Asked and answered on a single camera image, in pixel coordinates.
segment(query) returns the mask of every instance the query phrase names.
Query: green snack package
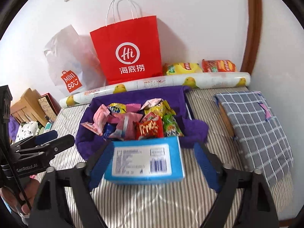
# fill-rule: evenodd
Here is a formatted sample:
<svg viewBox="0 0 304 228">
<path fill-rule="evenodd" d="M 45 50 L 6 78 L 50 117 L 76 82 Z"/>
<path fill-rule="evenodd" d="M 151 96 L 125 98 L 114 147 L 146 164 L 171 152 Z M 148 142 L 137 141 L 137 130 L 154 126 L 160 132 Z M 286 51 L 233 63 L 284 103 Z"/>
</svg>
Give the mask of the green snack package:
<svg viewBox="0 0 304 228">
<path fill-rule="evenodd" d="M 163 117 L 164 136 L 184 136 L 181 132 L 175 118 L 171 114 L 166 114 Z"/>
</svg>

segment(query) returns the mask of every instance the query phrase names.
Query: white plastic bag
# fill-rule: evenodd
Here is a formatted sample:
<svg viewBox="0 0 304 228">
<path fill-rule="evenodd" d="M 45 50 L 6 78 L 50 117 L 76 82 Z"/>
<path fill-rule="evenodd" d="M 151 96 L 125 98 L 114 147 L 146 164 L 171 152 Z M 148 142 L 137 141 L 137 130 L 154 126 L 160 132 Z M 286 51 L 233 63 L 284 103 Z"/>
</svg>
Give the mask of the white plastic bag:
<svg viewBox="0 0 304 228">
<path fill-rule="evenodd" d="M 105 86 L 97 56 L 71 25 L 52 37 L 44 55 L 51 80 L 65 96 Z"/>
</svg>

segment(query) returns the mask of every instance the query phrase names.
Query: purple fabric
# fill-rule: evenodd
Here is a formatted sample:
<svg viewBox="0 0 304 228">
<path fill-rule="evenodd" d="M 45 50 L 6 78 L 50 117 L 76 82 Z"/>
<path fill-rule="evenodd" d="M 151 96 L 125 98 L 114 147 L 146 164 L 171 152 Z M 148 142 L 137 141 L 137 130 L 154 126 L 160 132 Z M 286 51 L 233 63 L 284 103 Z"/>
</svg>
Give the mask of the purple fabric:
<svg viewBox="0 0 304 228">
<path fill-rule="evenodd" d="M 159 87 L 96 97 L 93 98 L 90 106 L 85 110 L 80 123 L 93 122 L 93 116 L 102 104 L 107 106 L 110 103 L 140 103 L 143 105 L 148 99 L 162 98 L 167 100 L 170 107 L 176 112 L 175 119 L 185 135 L 179 138 L 181 147 L 193 148 L 195 142 L 206 141 L 208 125 L 200 120 L 189 119 L 184 93 L 190 90 L 191 88 L 188 86 Z M 83 159 L 87 160 L 103 143 L 104 140 L 101 136 L 79 125 L 75 144 Z"/>
<path fill-rule="evenodd" d="M 10 117 L 9 117 L 9 136 L 13 141 L 16 140 L 19 126 L 20 126 L 20 124 L 16 121 L 16 119 L 12 115 L 10 115 Z"/>
</svg>

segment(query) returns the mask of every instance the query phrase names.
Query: yellow fruit print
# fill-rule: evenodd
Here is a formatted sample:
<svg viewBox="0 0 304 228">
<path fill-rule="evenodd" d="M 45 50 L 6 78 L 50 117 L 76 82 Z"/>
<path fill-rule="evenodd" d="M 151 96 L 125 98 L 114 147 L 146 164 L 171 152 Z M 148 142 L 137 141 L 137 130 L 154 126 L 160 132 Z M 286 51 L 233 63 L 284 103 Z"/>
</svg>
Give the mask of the yellow fruit print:
<svg viewBox="0 0 304 228">
<path fill-rule="evenodd" d="M 192 89 L 199 89 L 199 87 L 196 86 L 195 79 L 192 77 L 187 77 L 185 79 L 185 82 L 183 83 L 183 86 L 191 87 Z"/>
<path fill-rule="evenodd" d="M 126 92 L 126 87 L 124 84 L 118 84 L 115 88 L 114 88 L 114 91 L 113 91 L 113 94 L 115 93 L 123 93 L 123 92 Z"/>
<path fill-rule="evenodd" d="M 66 99 L 66 105 L 68 107 L 71 107 L 71 106 L 79 105 L 79 103 L 74 101 L 74 95 L 71 95 L 68 96 L 68 98 Z"/>
<path fill-rule="evenodd" d="M 240 78 L 238 84 L 236 84 L 236 87 L 245 87 L 246 86 L 246 79 Z"/>
</svg>

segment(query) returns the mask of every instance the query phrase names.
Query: metal bolt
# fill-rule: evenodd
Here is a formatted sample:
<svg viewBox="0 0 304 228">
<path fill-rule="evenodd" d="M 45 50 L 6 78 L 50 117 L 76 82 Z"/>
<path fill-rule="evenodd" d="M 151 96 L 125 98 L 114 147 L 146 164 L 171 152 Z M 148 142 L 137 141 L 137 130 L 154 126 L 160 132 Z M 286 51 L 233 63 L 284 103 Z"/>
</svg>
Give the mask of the metal bolt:
<svg viewBox="0 0 304 228">
<path fill-rule="evenodd" d="M 79 162 L 79 163 L 76 164 L 77 169 L 83 168 L 85 166 L 86 166 L 85 162 Z"/>
<path fill-rule="evenodd" d="M 53 166 L 50 166 L 46 169 L 46 172 L 50 173 L 53 172 L 55 170 L 55 168 Z"/>
<path fill-rule="evenodd" d="M 259 175 L 262 174 L 262 171 L 261 171 L 259 168 L 255 168 L 253 172 L 254 172 L 255 174 L 259 174 Z"/>
<path fill-rule="evenodd" d="M 232 166 L 231 164 L 229 164 L 229 163 L 224 163 L 224 164 L 223 164 L 223 167 L 224 167 L 225 169 L 229 169 L 229 170 L 233 169 L 233 166 Z"/>
</svg>

